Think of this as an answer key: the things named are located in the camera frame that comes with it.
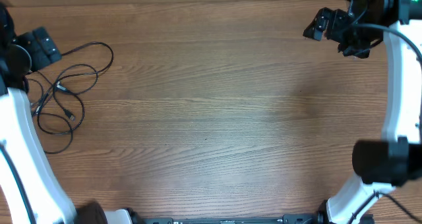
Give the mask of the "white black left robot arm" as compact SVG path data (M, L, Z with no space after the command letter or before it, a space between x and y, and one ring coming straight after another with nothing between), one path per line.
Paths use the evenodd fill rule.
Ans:
M42 90L40 99L28 99L27 74L60 61L61 53L46 29L20 36L6 8L1 6L1 189L13 223L135 223L126 209L105 211L93 201L76 208L57 181L42 148L33 118L57 92L78 94L62 87L62 73Z

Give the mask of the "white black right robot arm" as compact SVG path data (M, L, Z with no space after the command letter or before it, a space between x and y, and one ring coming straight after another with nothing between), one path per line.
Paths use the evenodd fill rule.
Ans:
M380 140L359 140L353 174L314 214L283 223L373 223L369 209L421 177L421 0L346 0L347 10L322 8L303 35L338 43L344 56L365 59L383 43L388 96Z

